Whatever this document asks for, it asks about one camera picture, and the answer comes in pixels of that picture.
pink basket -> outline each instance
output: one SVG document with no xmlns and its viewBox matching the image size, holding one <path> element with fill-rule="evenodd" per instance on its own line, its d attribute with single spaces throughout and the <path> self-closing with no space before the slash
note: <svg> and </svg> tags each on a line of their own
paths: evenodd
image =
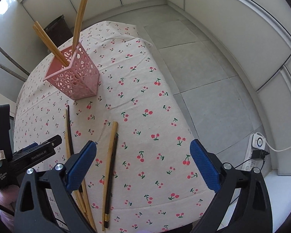
<svg viewBox="0 0 291 233">
<path fill-rule="evenodd" d="M 61 52 L 70 61 L 70 65 L 64 67 L 54 57 L 43 81 L 47 80 L 72 100 L 97 95 L 99 70 L 81 43 L 77 45 L 73 55 L 72 46 Z"/>
</svg>

metal bolt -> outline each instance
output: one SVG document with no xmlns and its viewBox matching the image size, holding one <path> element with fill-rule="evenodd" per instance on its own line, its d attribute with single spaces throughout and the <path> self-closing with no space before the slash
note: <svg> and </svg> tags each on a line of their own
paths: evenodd
<svg viewBox="0 0 291 233">
<path fill-rule="evenodd" d="M 253 168 L 253 171 L 254 171 L 255 173 L 260 173 L 260 169 L 257 168 L 257 167 L 254 167 L 254 168 Z"/>
<path fill-rule="evenodd" d="M 27 174 L 32 174 L 33 173 L 33 168 L 29 168 L 28 170 L 27 170 Z"/>
<path fill-rule="evenodd" d="M 57 165 L 55 166 L 55 170 L 59 171 L 59 170 L 63 169 L 63 167 L 64 167 L 63 164 L 57 164 Z"/>
<path fill-rule="evenodd" d="M 223 167 L 227 170 L 230 170 L 232 168 L 232 165 L 230 163 L 224 163 Z"/>
</svg>

pink glove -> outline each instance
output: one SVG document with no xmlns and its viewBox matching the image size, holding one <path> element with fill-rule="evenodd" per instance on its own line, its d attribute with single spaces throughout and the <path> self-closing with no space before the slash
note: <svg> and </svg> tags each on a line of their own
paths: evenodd
<svg viewBox="0 0 291 233">
<path fill-rule="evenodd" d="M 16 202 L 18 193 L 19 187 L 15 185 L 11 185 L 5 189 L 0 190 L 0 205 L 14 211 L 11 203 Z M 9 228 L 9 230 L 14 232 L 14 216 L 0 210 L 0 217 L 3 223 Z"/>
</svg>

tablecloth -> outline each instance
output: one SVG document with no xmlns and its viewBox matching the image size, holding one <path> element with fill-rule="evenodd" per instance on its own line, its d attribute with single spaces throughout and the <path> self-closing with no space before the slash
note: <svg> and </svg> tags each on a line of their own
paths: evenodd
<svg viewBox="0 0 291 233">
<path fill-rule="evenodd" d="M 100 70 L 98 95 L 73 101 L 43 82 L 53 58 L 48 55 L 25 82 L 16 114 L 14 147 L 18 150 L 60 134 L 63 143 L 56 148 L 56 155 L 35 169 L 48 170 L 65 163 L 65 108 L 69 105 L 75 153 L 88 140 L 97 145 L 85 182 L 101 232 L 105 160 L 115 120 L 119 141 L 107 231 L 163 232 L 201 218 L 214 192 L 207 188 L 190 156 L 194 138 L 149 51 L 151 44 L 139 38 L 136 26 L 107 21 L 84 30 L 81 40 Z M 49 196 L 56 217 L 61 219 L 54 197 Z"/>
</svg>

charger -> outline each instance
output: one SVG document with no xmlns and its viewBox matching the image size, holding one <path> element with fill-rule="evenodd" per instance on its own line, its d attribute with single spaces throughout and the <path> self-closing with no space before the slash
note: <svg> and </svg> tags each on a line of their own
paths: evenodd
<svg viewBox="0 0 291 233">
<path fill-rule="evenodd" d="M 269 155 L 269 152 L 265 150 L 253 150 L 251 154 L 251 159 L 254 160 L 265 160 L 266 156 Z"/>
</svg>

